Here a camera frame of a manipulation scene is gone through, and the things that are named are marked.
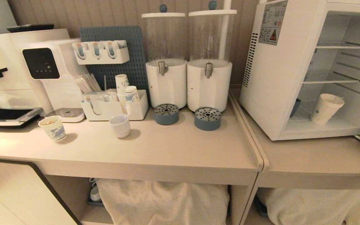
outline blue pegboard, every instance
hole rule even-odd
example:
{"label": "blue pegboard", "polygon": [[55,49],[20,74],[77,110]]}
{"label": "blue pegboard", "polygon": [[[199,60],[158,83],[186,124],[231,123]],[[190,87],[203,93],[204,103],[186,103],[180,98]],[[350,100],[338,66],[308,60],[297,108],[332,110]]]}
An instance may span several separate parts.
{"label": "blue pegboard", "polygon": [[148,103],[150,104],[143,33],[139,26],[85,27],[80,29],[80,37],[82,41],[126,40],[130,61],[123,64],[93,64],[86,65],[86,67],[90,73],[95,75],[102,89],[104,87],[104,75],[106,75],[106,87],[116,88],[115,76],[127,74],[130,85],[147,91]]}

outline water dispenser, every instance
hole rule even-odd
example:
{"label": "water dispenser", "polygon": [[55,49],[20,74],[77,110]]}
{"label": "water dispenser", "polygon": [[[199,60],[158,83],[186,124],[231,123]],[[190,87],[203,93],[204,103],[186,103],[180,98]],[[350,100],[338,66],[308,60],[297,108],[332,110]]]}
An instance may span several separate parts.
{"label": "water dispenser", "polygon": [[151,104],[187,104],[186,14],[142,14],[146,23],[146,63]]}
{"label": "water dispenser", "polygon": [[224,111],[230,85],[229,62],[234,15],[237,10],[190,12],[190,61],[187,63],[187,105]]}

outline warning label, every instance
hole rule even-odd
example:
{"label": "warning label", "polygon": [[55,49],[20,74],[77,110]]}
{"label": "warning label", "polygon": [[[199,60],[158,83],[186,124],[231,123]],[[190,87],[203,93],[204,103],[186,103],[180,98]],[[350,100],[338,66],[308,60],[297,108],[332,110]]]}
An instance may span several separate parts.
{"label": "warning label", "polygon": [[265,6],[258,42],[277,45],[286,7],[287,1]]}
{"label": "warning label", "polygon": [[277,38],[276,38],[276,30],[273,30],[273,34],[270,36],[270,40],[277,40]]}

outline wall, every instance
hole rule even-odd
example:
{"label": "wall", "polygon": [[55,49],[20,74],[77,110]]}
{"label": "wall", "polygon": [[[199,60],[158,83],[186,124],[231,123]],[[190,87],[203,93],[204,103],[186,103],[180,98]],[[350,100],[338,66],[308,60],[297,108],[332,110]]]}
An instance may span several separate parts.
{"label": "wall", "polygon": [[[81,27],[139,25],[143,13],[158,13],[160,4],[168,12],[187,13],[208,10],[210,0],[8,0],[18,25],[53,23],[67,28],[71,37],[79,36]],[[258,0],[233,0],[234,19],[230,61],[232,84],[241,84]],[[223,0],[217,0],[217,9]]]}

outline countertop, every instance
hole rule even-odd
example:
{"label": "countertop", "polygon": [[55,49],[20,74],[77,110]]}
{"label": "countertop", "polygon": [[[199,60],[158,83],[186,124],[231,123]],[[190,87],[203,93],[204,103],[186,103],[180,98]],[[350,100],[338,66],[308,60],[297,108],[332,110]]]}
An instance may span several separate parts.
{"label": "countertop", "polygon": [[[230,93],[238,101],[240,89]],[[360,141],[352,136],[271,141],[238,104],[264,159],[263,173],[360,176]]]}
{"label": "countertop", "polygon": [[36,122],[0,128],[0,158],[32,161],[49,175],[247,184],[248,172],[260,170],[259,153],[244,138],[235,112],[229,101],[220,128],[202,131],[186,107],[168,126],[157,124],[150,109],[143,121],[130,121],[123,139],[108,121],[64,123],[68,136],[59,143]]}

